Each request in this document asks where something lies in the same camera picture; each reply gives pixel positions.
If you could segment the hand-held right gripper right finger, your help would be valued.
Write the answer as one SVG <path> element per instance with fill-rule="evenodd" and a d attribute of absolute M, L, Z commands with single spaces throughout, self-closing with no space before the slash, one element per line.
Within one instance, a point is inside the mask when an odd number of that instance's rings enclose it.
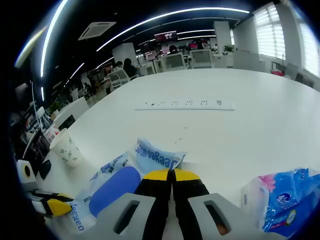
<path fill-rule="evenodd" d="M 185 240 L 268 240 L 243 211 L 218 193 L 209 193 L 191 171 L 173 172 L 175 213 Z"/>

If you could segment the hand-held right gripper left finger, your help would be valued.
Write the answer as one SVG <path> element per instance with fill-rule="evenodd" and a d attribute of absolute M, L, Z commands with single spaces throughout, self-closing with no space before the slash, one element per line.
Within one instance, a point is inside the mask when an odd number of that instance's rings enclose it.
<path fill-rule="evenodd" d="M 125 193 L 97 215 L 87 240 L 161 240 L 169 214 L 172 171 L 144 176 L 134 193 Z"/>

